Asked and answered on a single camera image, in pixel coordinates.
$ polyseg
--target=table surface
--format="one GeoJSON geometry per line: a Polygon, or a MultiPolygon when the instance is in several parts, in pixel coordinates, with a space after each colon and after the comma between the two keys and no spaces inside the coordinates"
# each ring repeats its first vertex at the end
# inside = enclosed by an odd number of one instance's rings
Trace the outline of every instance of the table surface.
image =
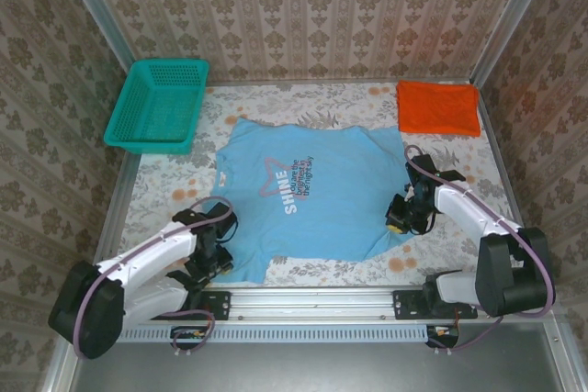
{"type": "MultiPolygon", "coordinates": [[[[398,121],[396,84],[208,88],[192,153],[141,157],[119,252],[149,238],[177,211],[209,195],[216,177],[216,151],[228,142],[238,117],[267,125],[294,123],[315,129],[386,128],[398,121]]],[[[488,205],[512,218],[484,127],[479,138],[402,133],[402,140],[430,153],[439,170],[462,173],[488,205]]],[[[429,234],[360,263],[276,256],[267,268],[264,285],[420,285],[427,274],[473,270],[476,261],[477,246],[473,241],[451,219],[437,216],[429,234]]]]}

